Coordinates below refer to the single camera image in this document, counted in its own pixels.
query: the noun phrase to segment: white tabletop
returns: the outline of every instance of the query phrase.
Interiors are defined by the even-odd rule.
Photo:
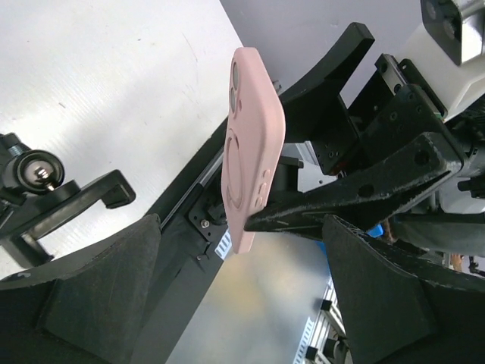
[[[2,3],[0,133],[64,163],[80,186],[120,169],[134,203],[99,202],[42,239],[57,257],[136,221],[227,116],[240,46],[218,0]],[[0,278],[19,270],[0,252]]]

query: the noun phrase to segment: pink phone case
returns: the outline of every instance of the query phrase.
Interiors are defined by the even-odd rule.
[[[285,115],[258,51],[234,52],[222,165],[222,198],[234,252],[251,249],[249,216],[268,202],[285,139]]]

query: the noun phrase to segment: phone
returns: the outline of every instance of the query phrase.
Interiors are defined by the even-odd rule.
[[[247,253],[255,233],[244,225],[268,202],[286,132],[283,106],[255,48],[234,52],[229,104],[221,192],[233,250]]]

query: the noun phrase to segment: phone side button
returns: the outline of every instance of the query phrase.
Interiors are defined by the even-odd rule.
[[[266,187],[268,187],[267,184],[262,184],[260,187],[259,187],[259,194],[260,195],[264,195],[264,193],[266,192]]]

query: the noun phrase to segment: gray wall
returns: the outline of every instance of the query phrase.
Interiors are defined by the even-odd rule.
[[[354,21],[376,43],[344,89],[349,104],[374,72],[380,53],[395,53],[421,22],[418,0],[221,0],[243,45],[256,47],[273,80],[293,85]]]

